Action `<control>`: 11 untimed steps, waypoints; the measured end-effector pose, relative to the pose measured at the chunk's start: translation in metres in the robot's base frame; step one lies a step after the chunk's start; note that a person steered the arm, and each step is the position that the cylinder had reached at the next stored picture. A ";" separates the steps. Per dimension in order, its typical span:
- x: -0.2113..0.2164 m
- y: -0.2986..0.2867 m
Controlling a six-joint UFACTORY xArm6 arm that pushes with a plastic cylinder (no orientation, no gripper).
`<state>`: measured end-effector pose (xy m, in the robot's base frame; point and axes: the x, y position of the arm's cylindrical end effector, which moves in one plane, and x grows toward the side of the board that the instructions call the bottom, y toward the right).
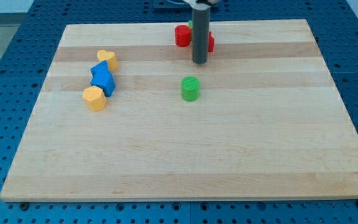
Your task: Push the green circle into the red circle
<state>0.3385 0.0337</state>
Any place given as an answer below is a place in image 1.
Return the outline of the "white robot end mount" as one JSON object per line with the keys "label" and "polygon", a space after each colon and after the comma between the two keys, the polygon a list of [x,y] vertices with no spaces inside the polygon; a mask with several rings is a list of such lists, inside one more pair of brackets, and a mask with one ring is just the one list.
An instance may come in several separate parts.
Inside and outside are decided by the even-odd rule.
{"label": "white robot end mount", "polygon": [[220,0],[183,0],[183,1],[189,4],[190,6],[196,6],[200,4],[205,6],[215,6],[220,2]]}

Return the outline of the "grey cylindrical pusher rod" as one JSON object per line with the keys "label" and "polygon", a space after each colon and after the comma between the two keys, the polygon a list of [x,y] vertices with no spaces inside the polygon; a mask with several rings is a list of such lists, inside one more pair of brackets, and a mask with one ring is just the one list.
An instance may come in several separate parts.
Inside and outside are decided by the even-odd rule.
{"label": "grey cylindrical pusher rod", "polygon": [[192,60],[196,64],[204,64],[208,60],[210,7],[203,3],[195,3],[192,7]]}

